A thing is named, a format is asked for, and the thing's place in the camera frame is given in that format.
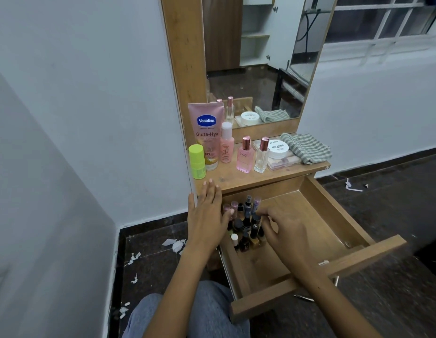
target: window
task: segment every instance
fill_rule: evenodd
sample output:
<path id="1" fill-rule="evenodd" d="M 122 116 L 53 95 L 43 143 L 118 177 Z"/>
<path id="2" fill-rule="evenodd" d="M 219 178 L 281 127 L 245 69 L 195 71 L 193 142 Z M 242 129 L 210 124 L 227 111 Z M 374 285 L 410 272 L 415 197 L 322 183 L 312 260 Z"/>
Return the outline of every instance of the window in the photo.
<path id="1" fill-rule="evenodd" d="M 424 0 L 337 0 L 320 60 L 361 58 L 364 65 L 382 56 L 383 62 L 390 53 L 429 48 L 423 40 L 436 35 L 435 27 L 436 6 Z"/>

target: open drawer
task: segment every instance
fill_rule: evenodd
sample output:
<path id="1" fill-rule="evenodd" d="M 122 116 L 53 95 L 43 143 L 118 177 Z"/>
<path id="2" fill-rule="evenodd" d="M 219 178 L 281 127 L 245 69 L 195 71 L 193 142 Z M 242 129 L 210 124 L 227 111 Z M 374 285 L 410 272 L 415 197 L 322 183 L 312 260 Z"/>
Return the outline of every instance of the open drawer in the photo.
<path id="1" fill-rule="evenodd" d="M 244 203 L 247 195 L 261 197 L 260 207 L 274 205 L 300 219 L 314 257 L 329 261 L 321 266 L 329 277 L 357 272 L 406 243 L 399 235 L 376 243 L 311 174 L 228 194 L 223 203 Z M 277 231 L 276 223 L 272 226 Z M 300 288 L 269 244 L 235 251 L 225 235 L 220 255 L 235 299 L 230 309 L 233 323 L 271 309 L 280 297 Z"/>

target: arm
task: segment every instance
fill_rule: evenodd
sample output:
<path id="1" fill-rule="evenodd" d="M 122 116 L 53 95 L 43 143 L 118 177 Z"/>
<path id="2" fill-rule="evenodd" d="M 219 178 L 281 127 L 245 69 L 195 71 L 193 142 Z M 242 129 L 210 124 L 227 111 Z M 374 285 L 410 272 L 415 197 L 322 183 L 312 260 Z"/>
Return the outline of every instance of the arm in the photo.
<path id="1" fill-rule="evenodd" d="M 221 189 L 205 181 L 195 207 L 188 196 L 188 241 L 143 338 L 187 336 L 188 320 L 205 264 L 226 233 L 234 210 L 221 217 Z"/>
<path id="2" fill-rule="evenodd" d="M 273 208 L 260 209 L 257 213 L 263 215 L 262 226 L 268 243 L 307 289 L 335 335 L 339 338 L 382 338 L 318 266 L 310 251 L 305 226 Z M 278 233 L 271 227 L 268 215 L 277 223 Z"/>

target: rose gold cap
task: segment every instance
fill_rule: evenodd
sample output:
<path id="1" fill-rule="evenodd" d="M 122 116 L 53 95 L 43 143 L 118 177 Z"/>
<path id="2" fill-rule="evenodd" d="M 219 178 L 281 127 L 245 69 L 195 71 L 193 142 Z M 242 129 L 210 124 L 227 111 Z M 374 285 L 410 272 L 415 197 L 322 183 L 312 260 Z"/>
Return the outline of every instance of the rose gold cap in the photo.
<path id="1" fill-rule="evenodd" d="M 244 136 L 243 137 L 243 149 L 249 150 L 251 147 L 251 137 L 250 136 Z"/>
<path id="2" fill-rule="evenodd" d="M 260 150 L 265 152 L 268 149 L 268 142 L 270 141 L 269 138 L 267 138 L 266 136 L 262 137 L 262 139 L 260 140 Z"/>

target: jeans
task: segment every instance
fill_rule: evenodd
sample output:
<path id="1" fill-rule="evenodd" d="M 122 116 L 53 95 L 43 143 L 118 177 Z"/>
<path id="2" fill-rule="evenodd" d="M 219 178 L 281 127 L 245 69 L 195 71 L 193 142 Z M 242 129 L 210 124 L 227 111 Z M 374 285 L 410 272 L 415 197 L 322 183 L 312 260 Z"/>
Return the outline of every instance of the jeans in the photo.
<path id="1" fill-rule="evenodd" d="M 142 338 L 162 296 L 145 296 L 133 310 L 122 338 Z M 249 338 L 249 320 L 232 324 L 229 319 L 231 290 L 213 281 L 199 282 L 188 322 L 189 338 Z"/>

